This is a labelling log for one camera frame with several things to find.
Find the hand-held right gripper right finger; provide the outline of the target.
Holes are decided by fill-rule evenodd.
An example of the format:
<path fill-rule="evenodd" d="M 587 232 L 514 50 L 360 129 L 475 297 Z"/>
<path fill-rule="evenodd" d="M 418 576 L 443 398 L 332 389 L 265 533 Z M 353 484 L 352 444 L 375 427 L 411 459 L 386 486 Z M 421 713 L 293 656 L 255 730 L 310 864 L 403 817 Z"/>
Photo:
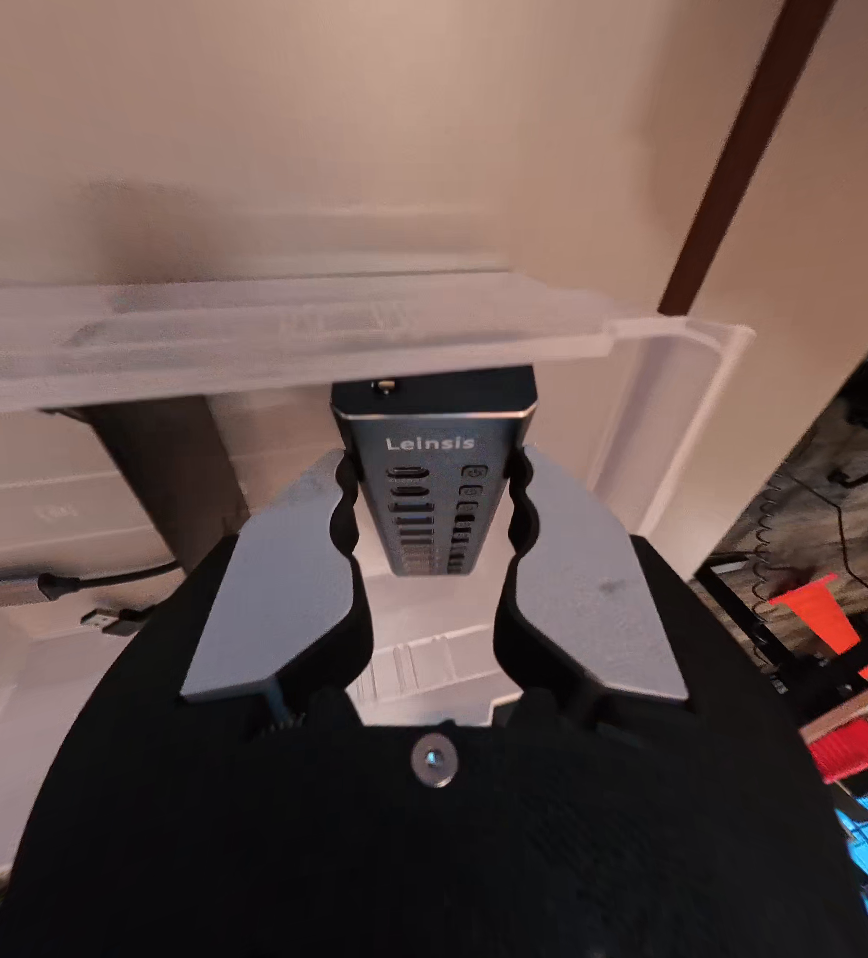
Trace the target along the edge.
<path fill-rule="evenodd" d="M 534 446 L 512 454 L 509 494 L 513 554 L 493 626 L 505 675 L 572 719 L 611 700 L 683 707 L 688 687 L 623 524 Z"/>

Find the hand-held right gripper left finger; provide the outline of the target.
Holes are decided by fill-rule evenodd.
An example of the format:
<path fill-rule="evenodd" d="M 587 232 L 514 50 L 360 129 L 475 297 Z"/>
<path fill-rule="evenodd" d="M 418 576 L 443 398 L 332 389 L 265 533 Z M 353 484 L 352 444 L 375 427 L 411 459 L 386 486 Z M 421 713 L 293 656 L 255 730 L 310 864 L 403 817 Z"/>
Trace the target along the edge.
<path fill-rule="evenodd" d="M 348 688 L 374 651 L 356 469 L 332 449 L 241 529 L 180 696 L 259 699 L 271 715 L 356 715 Z"/>

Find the grey metal USB hub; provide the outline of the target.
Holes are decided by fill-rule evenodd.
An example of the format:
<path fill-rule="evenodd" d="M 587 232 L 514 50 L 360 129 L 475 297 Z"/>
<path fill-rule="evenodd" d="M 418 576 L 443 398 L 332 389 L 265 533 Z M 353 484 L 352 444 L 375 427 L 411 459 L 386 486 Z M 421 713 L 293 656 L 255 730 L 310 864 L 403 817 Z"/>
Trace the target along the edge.
<path fill-rule="evenodd" d="M 396 576 L 475 568 L 536 402 L 532 365 L 332 385 L 332 414 Z"/>

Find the clear plastic bin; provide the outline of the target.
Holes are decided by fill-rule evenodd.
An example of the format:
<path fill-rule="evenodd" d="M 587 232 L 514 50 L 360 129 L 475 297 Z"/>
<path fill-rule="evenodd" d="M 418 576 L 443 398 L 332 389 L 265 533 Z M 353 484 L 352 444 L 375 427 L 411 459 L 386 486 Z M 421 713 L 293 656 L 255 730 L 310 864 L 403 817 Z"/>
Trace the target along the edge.
<path fill-rule="evenodd" d="M 341 445 L 335 381 L 534 364 L 528 442 L 652 533 L 755 333 L 638 315 L 590 291 L 512 273 L 0 289 L 0 578 L 91 578 L 176 551 L 86 425 L 54 410 L 211 398 L 251 511 Z M 357 505 L 356 557 L 376 648 L 350 689 L 382 724 L 487 724 L 512 701 L 488 628 L 510 549 L 502 502 L 472 575 L 397 582 Z M 80 624 L 94 607 L 157 603 L 181 581 L 0 609 L 0 876 L 76 712 L 128 639 Z"/>

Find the white desk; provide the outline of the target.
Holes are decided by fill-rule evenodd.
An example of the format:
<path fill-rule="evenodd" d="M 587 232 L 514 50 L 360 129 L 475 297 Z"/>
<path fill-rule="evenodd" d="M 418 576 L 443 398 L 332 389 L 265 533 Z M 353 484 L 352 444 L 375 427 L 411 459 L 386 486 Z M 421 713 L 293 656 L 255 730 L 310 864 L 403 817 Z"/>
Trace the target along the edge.
<path fill-rule="evenodd" d="M 783 2 L 0 2 L 0 286 L 499 261 L 663 294 Z M 868 350 L 868 2 L 691 317 L 752 346 L 651 533 L 691 572 Z"/>

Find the orange traffic cone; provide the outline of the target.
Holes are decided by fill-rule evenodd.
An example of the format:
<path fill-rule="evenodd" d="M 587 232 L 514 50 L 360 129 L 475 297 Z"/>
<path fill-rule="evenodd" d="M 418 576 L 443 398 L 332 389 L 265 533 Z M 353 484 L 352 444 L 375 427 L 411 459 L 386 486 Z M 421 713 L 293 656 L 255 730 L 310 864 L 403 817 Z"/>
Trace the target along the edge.
<path fill-rule="evenodd" d="M 825 667 L 862 641 L 857 627 L 831 592 L 836 579 L 835 573 L 816 576 L 812 567 L 793 566 L 765 600 L 767 608 L 786 609 L 811 631 L 823 647 L 820 660 Z"/>

